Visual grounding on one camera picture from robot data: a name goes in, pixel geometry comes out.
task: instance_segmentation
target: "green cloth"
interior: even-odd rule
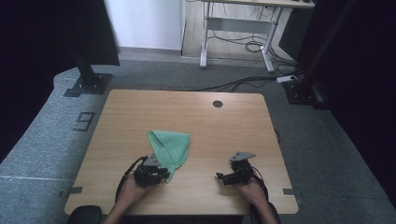
[[[166,183],[172,180],[175,170],[183,165],[189,156],[190,135],[162,131],[148,132],[148,140],[162,168],[170,173]]]

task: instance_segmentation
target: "wooden floor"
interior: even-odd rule
[[[254,7],[254,6],[243,6],[233,4],[222,4],[216,3],[211,8],[211,12],[214,17],[232,18],[232,19],[243,19],[243,20],[258,20],[269,21],[272,18],[273,7]],[[283,34],[286,22],[289,18],[291,9],[284,8],[282,15],[279,19],[279,25],[276,29],[276,34],[272,42],[274,49],[278,49],[279,39]],[[237,42],[247,43],[252,41],[253,34],[241,34],[235,32],[221,32],[216,31],[216,36],[225,39],[239,39],[248,37],[248,39],[240,40]],[[186,2],[186,28],[183,42],[183,57],[199,58],[201,55],[201,44],[204,36],[204,3],[201,1]],[[219,40],[214,37],[213,31],[208,32],[208,51],[207,57],[209,59],[228,59],[237,61],[256,61],[263,62],[262,55],[259,52],[253,53],[245,49],[245,44],[239,45],[230,43],[224,40]],[[259,38],[254,38],[256,41],[263,41]]]

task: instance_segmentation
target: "stand base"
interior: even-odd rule
[[[105,92],[108,82],[113,77],[111,74],[95,73],[95,81],[93,85],[86,85],[79,77],[72,89],[68,89],[65,97],[79,97],[81,94],[97,94],[102,95]]]
[[[291,105],[312,105],[315,109],[328,110],[326,103],[321,97],[319,90],[314,85],[308,94],[300,94],[299,83],[284,82],[283,89],[285,89],[289,104]]]

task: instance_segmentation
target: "background desk tabletop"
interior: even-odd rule
[[[214,101],[222,101],[216,108]],[[141,156],[152,153],[152,130],[189,133],[190,155],[169,184],[157,185],[130,215],[243,215],[248,203],[223,186],[216,172],[230,174],[228,159],[236,151],[262,173],[280,214],[293,214],[291,184],[264,99],[260,94],[114,90],[106,101],[74,187],[65,206],[99,205],[108,214],[122,174]]]
[[[298,2],[291,0],[201,0],[202,2],[211,3],[226,3],[226,4],[241,4],[241,5],[255,5],[268,7],[302,7],[312,8],[315,6],[312,0],[309,3],[300,0]]]

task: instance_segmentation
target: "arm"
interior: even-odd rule
[[[123,214],[133,207],[153,186],[142,187],[136,184],[133,175],[128,175],[122,185],[119,198],[103,224],[118,224]]]
[[[252,203],[259,211],[262,224],[276,224],[276,219],[272,213],[271,207],[265,198],[264,191],[260,184],[254,178],[251,178],[246,185],[234,185],[248,202]]]

